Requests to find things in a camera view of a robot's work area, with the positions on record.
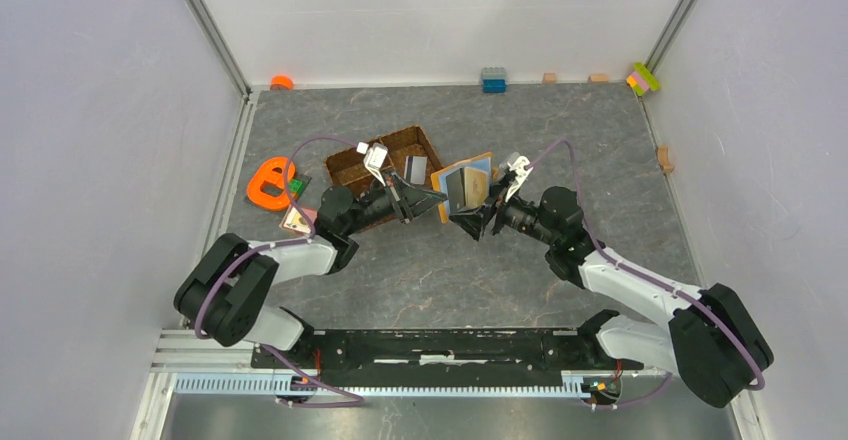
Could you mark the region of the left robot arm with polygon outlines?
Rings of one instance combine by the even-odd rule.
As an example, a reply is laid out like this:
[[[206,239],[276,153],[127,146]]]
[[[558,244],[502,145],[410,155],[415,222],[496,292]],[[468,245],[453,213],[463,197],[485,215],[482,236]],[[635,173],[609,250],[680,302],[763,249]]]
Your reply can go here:
[[[268,345],[288,366],[302,367],[313,357],[314,341],[305,334],[303,320],[268,302],[271,288],[339,272],[359,248],[355,234],[384,220],[409,223],[447,198],[408,183],[393,170],[361,195],[332,186],[322,194],[306,235],[275,242],[248,241],[234,233],[219,236],[177,289],[173,306],[200,338],[223,347],[241,341]]]

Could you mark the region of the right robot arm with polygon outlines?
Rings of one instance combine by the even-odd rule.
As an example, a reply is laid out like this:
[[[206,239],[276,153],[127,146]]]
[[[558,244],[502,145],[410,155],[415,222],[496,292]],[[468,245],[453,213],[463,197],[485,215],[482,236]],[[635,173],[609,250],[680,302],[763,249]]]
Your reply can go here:
[[[721,283],[703,289],[627,262],[597,240],[577,192],[546,189],[540,201],[521,199],[512,174],[489,189],[476,208],[449,219],[474,239],[509,227],[547,245],[545,260],[561,280],[607,296],[643,316],[634,321],[606,312],[584,326],[580,360],[602,368],[634,360],[679,377],[704,403],[722,408],[744,390],[761,390],[774,353],[739,295]]]

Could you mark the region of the grey card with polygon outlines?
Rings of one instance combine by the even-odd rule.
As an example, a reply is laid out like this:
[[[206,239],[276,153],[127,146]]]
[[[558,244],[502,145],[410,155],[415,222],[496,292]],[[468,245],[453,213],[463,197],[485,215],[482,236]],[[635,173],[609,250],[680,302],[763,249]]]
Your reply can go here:
[[[413,185],[424,185],[427,181],[426,156],[411,155],[405,158],[404,178]]]

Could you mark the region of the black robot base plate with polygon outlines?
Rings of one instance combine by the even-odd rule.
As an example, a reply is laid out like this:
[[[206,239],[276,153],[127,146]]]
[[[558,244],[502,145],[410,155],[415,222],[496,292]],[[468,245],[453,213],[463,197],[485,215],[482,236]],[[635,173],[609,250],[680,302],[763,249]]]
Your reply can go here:
[[[574,328],[315,330],[284,355],[335,387],[542,387],[564,371],[643,367]]]

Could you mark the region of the yellow leather card holder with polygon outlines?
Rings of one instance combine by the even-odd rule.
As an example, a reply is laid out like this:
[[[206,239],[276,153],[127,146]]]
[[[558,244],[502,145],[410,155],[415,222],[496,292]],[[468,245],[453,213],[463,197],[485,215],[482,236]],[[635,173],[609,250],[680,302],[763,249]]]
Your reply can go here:
[[[483,205],[489,195],[494,166],[493,154],[486,152],[435,171],[430,180],[435,191],[447,195],[438,206],[441,222],[449,216]]]

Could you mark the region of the blue cards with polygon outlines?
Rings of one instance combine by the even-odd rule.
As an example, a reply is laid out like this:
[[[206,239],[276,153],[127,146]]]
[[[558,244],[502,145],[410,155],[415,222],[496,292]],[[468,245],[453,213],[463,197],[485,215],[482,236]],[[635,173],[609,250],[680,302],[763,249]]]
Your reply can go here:
[[[448,196],[446,211],[449,215],[480,207],[488,195],[490,174],[474,168],[454,169],[443,177]]]

